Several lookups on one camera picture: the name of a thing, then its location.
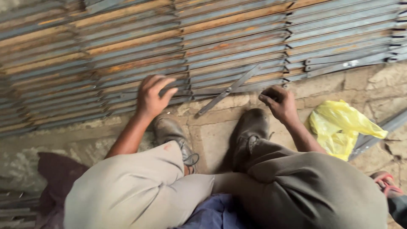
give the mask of leather boot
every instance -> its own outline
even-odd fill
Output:
[[[162,145],[169,141],[176,141],[181,149],[184,165],[193,168],[192,174],[196,173],[199,154],[193,153],[189,148],[178,118],[172,114],[160,114],[154,119],[153,126],[157,143]]]
[[[234,172],[246,172],[245,163],[249,161],[257,141],[269,138],[269,123],[269,116],[259,108],[251,109],[240,117],[234,131],[236,136],[232,162]]]

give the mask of concrete floor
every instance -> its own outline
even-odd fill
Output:
[[[407,108],[407,62],[377,65],[291,82],[298,113],[305,121],[324,100],[348,102],[370,119],[380,122]],[[192,149],[201,155],[200,173],[224,171],[230,163],[226,155],[229,137],[240,115],[250,108],[267,107],[258,92],[228,96],[210,112],[196,119],[194,114],[209,100],[169,107],[165,112],[179,116]],[[284,126],[271,117],[271,141],[291,149],[294,143]],[[41,191],[46,183],[37,173],[38,152],[55,152],[83,164],[93,165],[107,153],[132,114],[96,119],[70,126],[35,131],[0,139],[0,188]],[[144,135],[140,151],[152,148],[154,136]],[[407,192],[407,125],[390,134],[350,162],[367,175],[387,170]],[[389,228],[401,228],[389,218]]]

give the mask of sandal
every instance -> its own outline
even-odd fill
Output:
[[[393,176],[390,173],[388,173],[386,171],[379,171],[379,172],[372,174],[370,177],[373,179],[373,181],[375,183],[377,183],[378,181],[382,181],[386,185],[386,188],[384,188],[384,190],[383,190],[383,193],[386,197],[389,194],[389,191],[395,191],[395,192],[403,194],[403,191],[401,190],[401,188],[396,187],[394,185],[390,185],[389,183],[387,183],[384,180],[388,177],[390,177],[392,180],[394,180]]]

